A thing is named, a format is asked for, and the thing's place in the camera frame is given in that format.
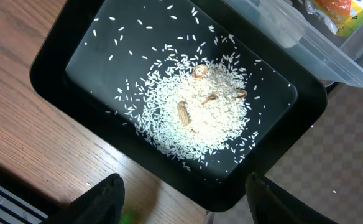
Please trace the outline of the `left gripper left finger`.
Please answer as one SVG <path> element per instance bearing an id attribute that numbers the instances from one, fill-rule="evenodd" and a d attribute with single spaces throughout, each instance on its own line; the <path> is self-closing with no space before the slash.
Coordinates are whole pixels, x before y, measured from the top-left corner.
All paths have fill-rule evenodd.
<path id="1" fill-rule="evenodd" d="M 118 224 L 125 200 L 125 187 L 119 174 L 113 173 L 74 200 L 67 208 L 45 219 L 54 224 Z"/>

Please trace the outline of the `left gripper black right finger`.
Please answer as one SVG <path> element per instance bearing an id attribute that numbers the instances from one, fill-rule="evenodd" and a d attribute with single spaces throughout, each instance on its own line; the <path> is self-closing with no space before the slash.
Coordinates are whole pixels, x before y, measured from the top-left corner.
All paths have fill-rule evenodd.
<path id="1" fill-rule="evenodd" d="M 336 224 L 256 172 L 247 176 L 245 187 L 254 223 Z"/>

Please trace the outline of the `white rice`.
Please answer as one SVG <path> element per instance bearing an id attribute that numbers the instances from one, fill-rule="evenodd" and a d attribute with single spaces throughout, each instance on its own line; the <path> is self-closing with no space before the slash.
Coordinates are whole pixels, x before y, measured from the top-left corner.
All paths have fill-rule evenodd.
<path id="1" fill-rule="evenodd" d="M 295 101 L 295 87 L 236 37 L 232 17 L 191 1 L 105 1 L 67 73 L 186 170 L 240 164 Z M 202 80 L 192 77 L 200 64 Z M 236 89 L 245 90 L 235 99 Z M 218 98 L 202 102 L 211 93 Z M 183 126 L 177 104 L 186 102 Z"/>

